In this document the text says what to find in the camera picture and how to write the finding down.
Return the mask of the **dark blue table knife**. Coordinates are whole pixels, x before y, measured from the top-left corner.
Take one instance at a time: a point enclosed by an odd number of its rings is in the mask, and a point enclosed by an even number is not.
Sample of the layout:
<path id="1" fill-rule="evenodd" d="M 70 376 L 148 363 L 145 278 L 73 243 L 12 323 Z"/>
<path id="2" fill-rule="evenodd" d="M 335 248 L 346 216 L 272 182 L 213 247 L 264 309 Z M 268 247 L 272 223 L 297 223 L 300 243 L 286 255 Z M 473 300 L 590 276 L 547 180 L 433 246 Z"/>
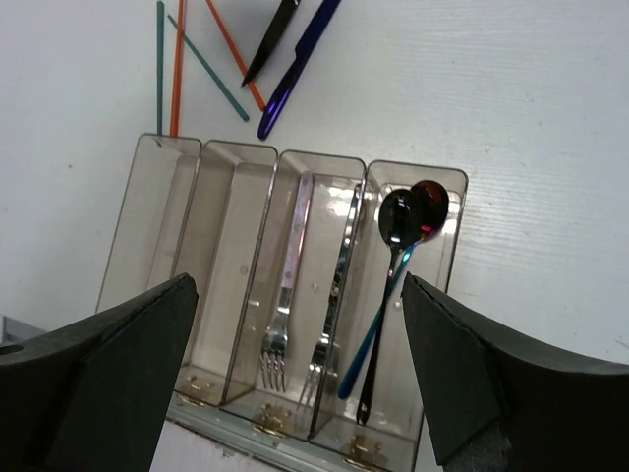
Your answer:
<path id="1" fill-rule="evenodd" d="M 295 46 L 295 60 L 273 91 L 262 113 L 257 137 L 264 141 L 275 125 L 284 105 L 312 56 L 315 47 L 331 21 L 340 0 L 324 0 L 318 6 L 311 21 Z"/>

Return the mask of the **black spoon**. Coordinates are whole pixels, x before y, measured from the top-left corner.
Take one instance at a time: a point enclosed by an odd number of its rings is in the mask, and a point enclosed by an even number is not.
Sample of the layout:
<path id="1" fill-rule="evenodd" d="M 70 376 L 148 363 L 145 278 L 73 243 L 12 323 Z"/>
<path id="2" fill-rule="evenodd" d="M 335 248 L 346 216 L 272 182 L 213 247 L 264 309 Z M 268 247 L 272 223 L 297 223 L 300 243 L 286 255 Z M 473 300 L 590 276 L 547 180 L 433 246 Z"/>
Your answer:
<path id="1" fill-rule="evenodd" d="M 399 255 L 419 238 L 422 211 L 419 196 L 408 189 L 394 190 L 383 200 L 378 214 L 378 229 L 390 252 L 386 282 L 392 280 Z M 380 308 L 388 303 L 384 291 Z M 360 426 L 364 426 L 368 422 L 372 411 L 372 397 L 383 324 L 384 317 L 378 324 L 373 340 L 372 353 L 356 413 L 356 422 Z"/>

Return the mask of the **teal chopstick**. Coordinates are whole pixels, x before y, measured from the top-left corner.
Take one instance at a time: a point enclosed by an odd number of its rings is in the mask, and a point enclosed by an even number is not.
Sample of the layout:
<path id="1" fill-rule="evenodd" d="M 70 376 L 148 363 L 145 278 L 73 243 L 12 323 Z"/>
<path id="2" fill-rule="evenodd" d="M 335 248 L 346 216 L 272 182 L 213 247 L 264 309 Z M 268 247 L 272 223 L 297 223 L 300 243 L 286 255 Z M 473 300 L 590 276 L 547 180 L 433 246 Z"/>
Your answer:
<path id="1" fill-rule="evenodd" d="M 165 8 L 156 2 L 156 133 L 163 134 L 163 69 Z"/>
<path id="2" fill-rule="evenodd" d="M 240 118 L 244 122 L 249 122 L 250 115 L 247 113 L 245 108 L 241 105 L 241 103 L 237 100 L 237 98 L 233 95 L 233 93 L 225 86 L 223 81 L 219 78 L 219 76 L 216 74 L 216 72 L 207 62 L 207 60 L 202 56 L 202 54 L 199 52 L 199 50 L 196 48 L 196 46 L 192 43 L 192 41 L 189 39 L 189 37 L 185 33 L 183 33 L 183 41 L 189 47 L 193 55 L 199 61 L 200 65 L 204 68 L 206 73 L 211 77 L 213 82 L 216 84 L 216 86 L 219 88 L 223 96 L 227 99 L 227 101 L 230 103 L 230 105 L 236 111 L 236 113 L 240 116 Z"/>

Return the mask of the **pink handle fork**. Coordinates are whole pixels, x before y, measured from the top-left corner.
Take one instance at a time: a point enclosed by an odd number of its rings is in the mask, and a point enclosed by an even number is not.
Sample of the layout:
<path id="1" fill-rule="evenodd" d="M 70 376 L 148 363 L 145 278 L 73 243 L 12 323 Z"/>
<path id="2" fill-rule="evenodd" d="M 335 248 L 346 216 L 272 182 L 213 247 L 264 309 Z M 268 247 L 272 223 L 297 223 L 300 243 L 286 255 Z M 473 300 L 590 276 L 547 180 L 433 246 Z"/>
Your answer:
<path id="1" fill-rule="evenodd" d="M 313 174 L 306 171 L 300 177 L 283 258 L 280 287 L 273 303 L 273 312 L 260 349 L 262 385 L 266 389 L 278 392 L 286 391 L 285 373 L 289 316 L 294 288 L 299 275 L 313 188 Z"/>

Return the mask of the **black table knife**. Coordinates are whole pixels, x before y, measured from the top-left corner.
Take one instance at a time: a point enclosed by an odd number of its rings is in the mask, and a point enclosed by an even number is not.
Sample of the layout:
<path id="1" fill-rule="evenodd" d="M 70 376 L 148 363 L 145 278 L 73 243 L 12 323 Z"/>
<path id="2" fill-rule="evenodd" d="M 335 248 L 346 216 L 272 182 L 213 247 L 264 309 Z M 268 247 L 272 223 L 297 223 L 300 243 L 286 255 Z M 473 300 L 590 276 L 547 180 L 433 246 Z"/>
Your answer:
<path id="1" fill-rule="evenodd" d="M 242 87 L 251 83 L 263 69 L 290 24 L 300 3 L 300 0 L 280 1 L 280 4 L 258 46 L 256 55 L 242 80 Z"/>

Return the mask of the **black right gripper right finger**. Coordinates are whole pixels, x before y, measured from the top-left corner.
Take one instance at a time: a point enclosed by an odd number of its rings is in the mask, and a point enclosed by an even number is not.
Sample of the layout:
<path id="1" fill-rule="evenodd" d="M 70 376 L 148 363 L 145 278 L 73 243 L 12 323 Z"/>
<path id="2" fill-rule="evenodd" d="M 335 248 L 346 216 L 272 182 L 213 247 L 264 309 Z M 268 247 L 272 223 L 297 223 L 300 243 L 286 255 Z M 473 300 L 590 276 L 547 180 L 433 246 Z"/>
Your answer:
<path id="1" fill-rule="evenodd" d="M 628 467 L 628 368 L 568 351 L 468 309 L 465 332 L 476 346 L 463 393 L 444 420 L 463 442 L 446 471 L 624 471 Z"/>

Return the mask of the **dark patterned handle fork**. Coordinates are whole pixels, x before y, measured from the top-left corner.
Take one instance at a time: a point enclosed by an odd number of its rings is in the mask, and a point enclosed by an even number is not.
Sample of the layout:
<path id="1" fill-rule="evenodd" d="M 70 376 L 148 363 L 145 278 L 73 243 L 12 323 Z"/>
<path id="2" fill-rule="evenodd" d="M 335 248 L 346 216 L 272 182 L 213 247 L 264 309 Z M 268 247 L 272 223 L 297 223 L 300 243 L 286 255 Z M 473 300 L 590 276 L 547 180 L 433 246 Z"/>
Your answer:
<path id="1" fill-rule="evenodd" d="M 306 409 L 309 407 L 309 405 L 311 404 L 311 400 L 313 399 L 315 392 L 318 389 L 318 382 L 325 368 L 325 358 L 328 348 L 331 344 L 331 334 L 339 304 L 341 284 L 344 279 L 344 274 L 349 258 L 348 254 L 352 241 L 351 235 L 358 214 L 360 192 L 361 185 L 358 184 L 353 189 L 352 200 L 350 202 L 350 208 L 348 211 L 348 216 L 343 231 L 335 270 L 329 289 L 328 304 L 323 322 L 323 329 L 321 335 L 317 340 L 317 343 L 314 346 L 314 351 L 308 365 L 304 386 L 298 400 L 297 409 Z"/>

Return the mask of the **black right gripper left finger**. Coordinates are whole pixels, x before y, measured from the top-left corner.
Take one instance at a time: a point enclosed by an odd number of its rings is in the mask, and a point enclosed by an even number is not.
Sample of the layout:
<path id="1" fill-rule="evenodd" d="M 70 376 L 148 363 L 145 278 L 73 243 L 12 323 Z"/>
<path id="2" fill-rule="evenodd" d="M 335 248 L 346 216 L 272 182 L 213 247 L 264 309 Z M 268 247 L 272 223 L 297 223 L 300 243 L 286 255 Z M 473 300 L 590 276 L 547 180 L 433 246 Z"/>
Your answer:
<path id="1" fill-rule="evenodd" d="M 1 348 L 4 471 L 147 471 L 198 304 L 182 273 Z"/>

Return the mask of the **orange chopstick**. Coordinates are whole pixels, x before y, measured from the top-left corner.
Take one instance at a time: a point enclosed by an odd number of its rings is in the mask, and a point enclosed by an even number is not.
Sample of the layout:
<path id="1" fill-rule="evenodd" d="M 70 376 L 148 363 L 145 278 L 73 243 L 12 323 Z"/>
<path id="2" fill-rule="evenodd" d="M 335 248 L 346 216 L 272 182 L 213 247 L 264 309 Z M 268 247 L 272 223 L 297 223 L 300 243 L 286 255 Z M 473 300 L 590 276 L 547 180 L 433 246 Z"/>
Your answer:
<path id="1" fill-rule="evenodd" d="M 212 17 L 215 20 L 216 25 L 218 26 L 224 40 L 225 43 L 227 44 L 228 49 L 230 50 L 230 53 L 241 73 L 242 76 L 245 76 L 247 73 L 247 68 L 245 65 L 245 62 L 235 44 L 235 42 L 233 41 L 228 29 L 226 28 L 223 20 L 220 17 L 220 14 L 218 12 L 218 10 L 216 9 L 214 3 L 212 0 L 206 0 L 205 3 L 207 4 L 207 7 L 209 8 Z M 255 82 L 250 82 L 247 84 L 247 87 L 249 88 L 249 91 L 254 99 L 254 101 L 257 104 L 257 108 L 260 111 L 263 111 L 265 109 L 266 103 L 264 101 L 264 99 L 262 98 L 259 90 L 257 89 L 256 83 Z"/>
<path id="2" fill-rule="evenodd" d="M 186 4 L 187 4 L 186 0 L 178 1 L 177 26 L 176 26 L 177 32 L 176 32 L 176 41 L 175 41 L 173 84 L 172 84 L 172 95 L 171 95 L 170 125 L 169 125 L 169 133 L 171 137 L 177 137 L 179 135 L 179 117 L 180 117 L 183 55 L 184 55 L 183 36 L 185 32 Z"/>

